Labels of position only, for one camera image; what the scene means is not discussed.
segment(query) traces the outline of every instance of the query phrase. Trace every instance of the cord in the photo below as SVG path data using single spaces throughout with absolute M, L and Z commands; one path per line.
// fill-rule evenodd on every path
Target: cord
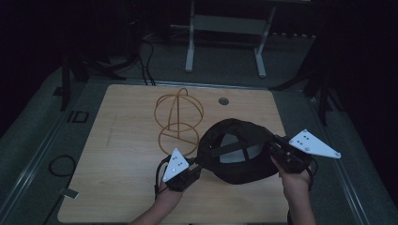
M 161 190 L 161 192 L 159 192 L 159 185 L 160 185 L 160 183 L 159 183 L 159 172 L 161 171 L 161 166 L 162 166 L 164 163 L 169 162 L 171 157 L 172 157 L 171 155 L 167 156 L 164 160 L 161 161 L 161 163 L 160 163 L 159 166 L 158 166 L 158 169 L 156 169 L 156 177 L 155 177 L 155 200 L 156 200 L 156 198 L 158 197 L 158 194 L 160 194 L 160 193 L 162 193 L 164 190 L 166 190 L 166 188 L 165 188 L 165 189 Z
M 143 61 L 143 58 L 141 57 L 141 54 L 138 54 L 138 59 L 140 61 L 140 65 L 141 65 L 141 71 L 142 71 L 143 79 L 144 79 L 145 84 L 148 85 L 148 83 L 146 81 L 146 76 L 147 76 L 148 79 L 150 80 L 151 84 L 153 86 L 156 86 L 155 80 L 153 79 L 152 75 L 149 72 L 149 62 L 150 62 L 150 59 L 152 58 L 152 54 L 153 54 L 153 45 L 151 43 L 149 43 L 148 41 L 146 41 L 146 40 L 142 39 L 142 41 L 143 41 L 143 43 L 149 45 L 150 48 L 151 48 L 149 57 L 146 60 L 146 65 L 144 65 L 144 61 Z
M 68 158 L 72 162 L 73 167 L 72 167 L 72 171 L 71 172 L 69 172 L 69 173 L 57 173 L 57 172 L 54 171 L 53 164 L 57 160 L 59 160 L 61 158 Z M 70 182 L 72 180 L 72 176 L 73 176 L 74 172 L 76 171 L 76 161 L 71 156 L 62 155 L 62 156 L 56 157 L 56 158 L 54 158 L 53 160 L 50 161 L 49 166 L 48 166 L 48 170 L 49 170 L 49 172 L 52 175 L 57 176 L 57 177 L 67 177 L 67 176 L 69 176 L 69 180 L 68 180 L 68 182 L 66 184 L 66 187 L 69 187 L 69 184 L 70 184 Z M 51 209 L 50 213 L 47 215 L 46 220 L 44 220 L 43 225 L 47 224 L 47 222 L 50 219 L 50 216 L 53 214 L 56 206 L 61 202 L 62 197 L 64 197 L 64 196 L 59 195 L 58 199 L 56 200 L 55 204 L 53 205 L 53 208 Z

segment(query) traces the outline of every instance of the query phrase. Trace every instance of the copper wire sculpture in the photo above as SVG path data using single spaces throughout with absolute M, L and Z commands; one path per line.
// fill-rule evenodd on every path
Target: copper wire sculpture
M 157 111 L 158 111 L 160 105 L 162 103 L 164 104 L 165 100 L 169 99 L 169 98 L 173 98 L 173 101 L 172 101 L 172 104 L 170 105 L 170 111 L 169 111 L 169 114 L 167 117 L 167 122 L 165 124 L 163 124 L 159 120 Z M 187 122 L 181 121 L 181 114 L 184 113 L 184 111 L 180 109 L 180 104 L 181 104 L 182 99 L 189 102 L 198 111 L 198 114 L 200 115 L 200 118 L 194 125 L 190 125 Z M 196 150 L 197 145 L 199 143 L 199 134 L 195 128 L 203 120 L 204 108 L 198 99 L 188 95 L 188 90 L 186 88 L 181 88 L 175 95 L 164 95 L 164 96 L 160 97 L 158 99 L 158 101 L 156 102 L 154 116 L 155 116 L 155 120 L 158 123 L 158 125 L 162 127 L 161 133 L 159 134 L 159 137 L 158 137 L 159 147 L 161 148 L 162 152 L 164 152 L 167 155 L 171 154 L 171 153 L 167 152 L 161 145 L 161 136 L 163 136 L 163 135 L 168 136 L 173 139 L 176 139 L 176 140 L 179 140 L 179 141 L 182 141 L 184 143 L 192 144 L 193 149 L 190 152 L 183 154 L 184 156 L 187 156 Z M 190 130 L 192 130 L 195 133 L 196 141 L 188 140 L 188 139 L 181 137 L 182 132 L 187 132 Z

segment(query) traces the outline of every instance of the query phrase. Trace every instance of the hand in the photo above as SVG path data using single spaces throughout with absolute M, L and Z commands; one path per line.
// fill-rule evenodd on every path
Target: hand
M 284 197 L 288 201 L 295 196 L 308 193 L 311 178 L 307 171 L 303 171 L 302 173 L 287 173 L 273 157 L 271 157 L 271 160 L 279 170 L 279 176 L 282 178 Z
M 169 214 L 178 205 L 179 201 L 182 198 L 183 192 L 172 191 L 163 182 L 161 182 L 159 191 L 160 193 L 158 193 L 154 204 L 156 204 L 165 212 L 168 212 L 167 214 Z
M 183 193 L 170 190 L 163 182 L 161 182 L 159 190 L 160 192 L 152 206 L 130 225 L 160 224 L 176 208 Z
M 279 170 L 279 176 L 282 178 L 283 194 L 289 204 L 293 223 L 295 225 L 315 224 L 309 195 L 310 175 L 307 171 L 303 171 L 302 173 L 287 173 L 273 157 L 271 159 Z

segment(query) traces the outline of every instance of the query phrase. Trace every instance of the wooden table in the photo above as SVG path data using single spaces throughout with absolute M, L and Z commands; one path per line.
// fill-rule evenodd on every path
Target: wooden table
M 158 144 L 161 127 L 154 118 L 156 102 L 163 95 L 176 94 L 180 88 L 120 84 L 108 88 L 69 186 L 80 193 L 79 197 L 65 198 L 58 213 L 60 221 L 129 222 L 154 202 L 156 169 L 166 157 Z M 203 120 L 196 127 L 200 137 L 226 118 L 251 121 L 284 135 L 268 91 L 198 87 L 187 90 L 204 107 Z M 227 98 L 229 104 L 221 105 L 220 98 Z M 160 120 L 168 115 L 167 109 L 158 108 Z M 193 123 L 197 119 L 196 109 L 181 103 L 180 120 Z M 189 131 L 185 135 L 194 136 Z M 184 153 L 185 143 L 163 142 Z M 180 204 L 163 222 L 286 222 L 287 210 L 277 174 L 234 186 L 202 170 L 200 179 L 185 191 Z

